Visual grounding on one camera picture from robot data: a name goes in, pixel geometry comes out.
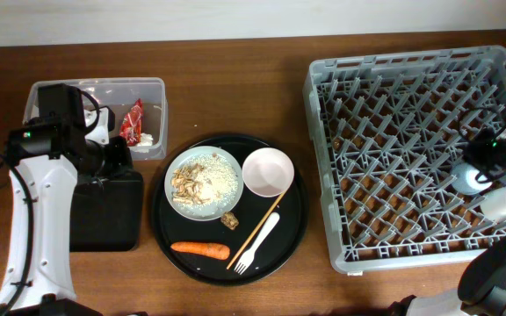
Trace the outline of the blue cup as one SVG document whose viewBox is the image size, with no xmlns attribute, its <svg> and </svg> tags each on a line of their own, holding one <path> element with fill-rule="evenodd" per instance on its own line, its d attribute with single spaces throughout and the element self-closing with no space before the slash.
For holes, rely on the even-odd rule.
<svg viewBox="0 0 506 316">
<path fill-rule="evenodd" d="M 465 162 L 455 165 L 451 175 L 455 177 L 453 189 L 467 196 L 478 194 L 492 185 L 478 169 Z"/>
</svg>

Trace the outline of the cream cup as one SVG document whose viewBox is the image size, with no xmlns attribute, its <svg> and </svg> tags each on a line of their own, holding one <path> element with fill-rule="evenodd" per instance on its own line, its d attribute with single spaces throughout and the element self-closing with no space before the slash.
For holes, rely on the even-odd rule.
<svg viewBox="0 0 506 316">
<path fill-rule="evenodd" d="M 506 221 L 506 187 L 490 191 L 480 208 L 485 217 L 494 222 Z"/>
</svg>

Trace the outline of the red snack wrapper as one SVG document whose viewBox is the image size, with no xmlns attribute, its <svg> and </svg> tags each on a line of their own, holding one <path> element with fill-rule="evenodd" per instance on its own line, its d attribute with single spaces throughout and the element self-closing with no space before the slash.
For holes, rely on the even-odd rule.
<svg viewBox="0 0 506 316">
<path fill-rule="evenodd" d="M 136 146 L 141 141 L 143 112 L 143 103 L 137 99 L 134 106 L 123 118 L 119 135 L 129 147 Z"/>
</svg>

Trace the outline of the white tissue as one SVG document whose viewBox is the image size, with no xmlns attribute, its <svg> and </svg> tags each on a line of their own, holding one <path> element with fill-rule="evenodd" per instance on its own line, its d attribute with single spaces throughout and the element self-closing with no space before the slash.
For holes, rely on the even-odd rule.
<svg viewBox="0 0 506 316">
<path fill-rule="evenodd" d="M 151 134 L 142 133 L 140 141 L 134 146 L 134 151 L 147 152 L 148 148 L 154 143 L 154 138 Z"/>
</svg>

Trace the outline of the pink bowl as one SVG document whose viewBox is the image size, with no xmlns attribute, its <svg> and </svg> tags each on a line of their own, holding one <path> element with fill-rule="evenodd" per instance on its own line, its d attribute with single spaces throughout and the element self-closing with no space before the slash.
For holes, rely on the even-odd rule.
<svg viewBox="0 0 506 316">
<path fill-rule="evenodd" d="M 282 151 L 263 147 L 247 156 L 242 165 L 245 186 L 263 198 L 286 192 L 295 176 L 292 160 Z"/>
</svg>

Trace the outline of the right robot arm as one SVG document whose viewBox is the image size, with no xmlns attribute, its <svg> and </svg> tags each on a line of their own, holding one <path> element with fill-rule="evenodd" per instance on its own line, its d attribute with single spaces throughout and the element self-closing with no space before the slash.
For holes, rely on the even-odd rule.
<svg viewBox="0 0 506 316">
<path fill-rule="evenodd" d="M 506 120 L 493 133 L 480 132 L 464 150 L 465 164 L 477 169 L 477 183 L 506 176 Z M 506 220 L 506 187 L 492 190 L 481 211 L 499 222 Z M 409 296 L 392 303 L 389 315 L 506 315 L 506 236 L 473 259 L 457 289 L 434 297 Z"/>
</svg>

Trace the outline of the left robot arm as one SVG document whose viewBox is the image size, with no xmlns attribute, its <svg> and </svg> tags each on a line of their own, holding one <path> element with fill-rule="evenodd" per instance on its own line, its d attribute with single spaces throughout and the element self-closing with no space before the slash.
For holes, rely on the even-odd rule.
<svg viewBox="0 0 506 316">
<path fill-rule="evenodd" d="M 83 102 L 97 100 L 65 83 L 38 90 L 39 115 L 9 133 L 0 158 L 13 193 L 11 240 L 0 315 L 31 310 L 54 300 L 76 299 L 69 266 L 70 213 L 79 183 L 103 184 L 133 168 L 120 137 L 97 140 L 93 131 L 113 128 L 101 109 L 88 124 Z"/>
</svg>

